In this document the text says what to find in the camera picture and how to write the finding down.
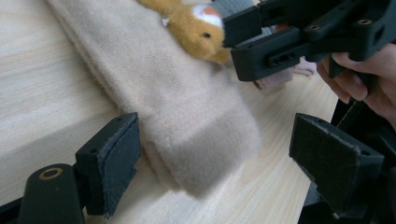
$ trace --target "orange plush toy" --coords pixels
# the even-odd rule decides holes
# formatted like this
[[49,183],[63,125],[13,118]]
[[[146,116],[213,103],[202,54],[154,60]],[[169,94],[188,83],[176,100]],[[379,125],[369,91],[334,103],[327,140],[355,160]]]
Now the orange plush toy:
[[210,5],[183,5],[180,0],[138,0],[161,13],[163,25],[190,55],[215,63],[225,63],[230,52],[224,40],[220,14]]

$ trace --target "human hand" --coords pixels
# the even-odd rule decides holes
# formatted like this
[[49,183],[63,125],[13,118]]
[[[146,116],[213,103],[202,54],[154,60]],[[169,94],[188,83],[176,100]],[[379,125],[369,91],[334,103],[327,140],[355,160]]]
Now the human hand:
[[[334,53],[334,60],[347,68],[335,78],[329,77],[329,58],[318,63],[318,73],[341,101],[364,101],[377,115],[387,119],[396,130],[396,45],[387,44],[363,62],[349,60],[347,53]],[[370,92],[354,72],[375,75]]]

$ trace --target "folded fleece blanket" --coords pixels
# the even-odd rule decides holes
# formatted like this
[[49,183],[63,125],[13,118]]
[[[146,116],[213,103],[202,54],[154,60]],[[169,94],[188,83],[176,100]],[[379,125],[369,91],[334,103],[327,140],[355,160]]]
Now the folded fleece blanket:
[[48,0],[93,75],[170,189],[205,196],[260,147],[261,135],[222,65],[186,53],[159,13],[135,0]]

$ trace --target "black mount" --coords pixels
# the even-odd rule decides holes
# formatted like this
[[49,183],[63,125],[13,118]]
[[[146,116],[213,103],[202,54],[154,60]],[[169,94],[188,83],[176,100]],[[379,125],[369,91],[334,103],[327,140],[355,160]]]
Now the black mount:
[[111,217],[140,157],[136,113],[111,120],[77,153],[76,164],[34,172],[22,198],[0,207],[0,223],[84,223],[88,215]]
[[[331,52],[364,61],[396,39],[396,0],[267,0],[224,19],[224,47],[232,48],[239,80],[255,81],[305,56],[318,62]],[[262,27],[289,29],[240,45]]]
[[365,103],[339,101],[332,123],[297,114],[290,156],[322,199],[300,224],[396,223],[396,133]]

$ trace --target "light wood surface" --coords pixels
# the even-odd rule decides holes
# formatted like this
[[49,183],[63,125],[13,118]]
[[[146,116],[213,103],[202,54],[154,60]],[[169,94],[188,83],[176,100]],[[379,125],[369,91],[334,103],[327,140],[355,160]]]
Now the light wood surface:
[[[319,76],[272,91],[238,83],[262,128],[256,157],[201,201],[164,189],[143,157],[115,216],[87,222],[296,223],[309,181],[288,155],[294,114],[330,120],[336,96]],[[33,171],[73,164],[118,114],[44,0],[0,0],[0,205]]]

